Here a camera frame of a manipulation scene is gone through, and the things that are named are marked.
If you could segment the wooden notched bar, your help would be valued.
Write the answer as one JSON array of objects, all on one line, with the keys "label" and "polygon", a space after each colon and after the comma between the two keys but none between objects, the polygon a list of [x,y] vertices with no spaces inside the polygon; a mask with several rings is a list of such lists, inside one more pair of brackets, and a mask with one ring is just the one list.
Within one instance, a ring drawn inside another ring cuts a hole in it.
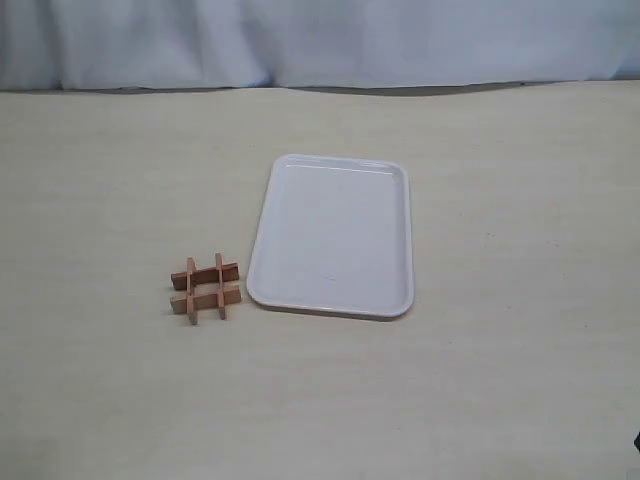
[{"label": "wooden notched bar", "polygon": [[170,305],[174,314],[185,314],[195,317],[196,312],[207,309],[217,309],[222,319],[227,318],[227,308],[229,305],[238,304],[242,301],[241,291],[237,286],[224,287],[221,291],[216,290],[206,294],[180,293],[170,300]]},{"label": "wooden notched bar", "polygon": [[194,305],[195,286],[193,283],[193,273],[196,270],[196,264],[193,257],[188,257],[186,261],[186,314],[193,326],[198,324],[197,311]]},{"label": "wooden notched bar", "polygon": [[224,282],[225,282],[225,272],[228,270],[227,265],[223,261],[222,254],[220,252],[215,253],[215,267],[218,275],[218,287],[216,289],[217,296],[217,309],[219,313],[219,317],[222,320],[227,318],[226,313],[226,301],[224,295]]},{"label": "wooden notched bar", "polygon": [[[221,269],[216,267],[196,269],[191,275],[191,281],[194,285],[218,283],[219,278],[222,278],[224,283],[238,281],[240,279],[238,264],[224,264]],[[187,289],[187,272],[172,273],[171,281],[176,291],[185,291]]]}]

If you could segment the white plastic tray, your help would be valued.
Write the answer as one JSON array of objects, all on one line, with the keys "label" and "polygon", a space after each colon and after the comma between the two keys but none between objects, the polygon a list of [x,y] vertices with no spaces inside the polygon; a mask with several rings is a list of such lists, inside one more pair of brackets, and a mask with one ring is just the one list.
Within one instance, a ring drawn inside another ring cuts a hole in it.
[{"label": "white plastic tray", "polygon": [[407,313],[415,282],[406,170],[355,158],[277,159],[246,288],[272,309],[378,319]]}]

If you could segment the light blue backdrop curtain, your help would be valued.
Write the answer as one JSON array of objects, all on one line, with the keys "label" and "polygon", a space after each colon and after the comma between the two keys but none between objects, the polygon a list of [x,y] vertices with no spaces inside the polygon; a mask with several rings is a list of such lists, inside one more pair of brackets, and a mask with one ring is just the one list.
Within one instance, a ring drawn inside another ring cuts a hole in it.
[{"label": "light blue backdrop curtain", "polygon": [[5,1],[5,90],[399,88],[639,70],[635,1]]}]

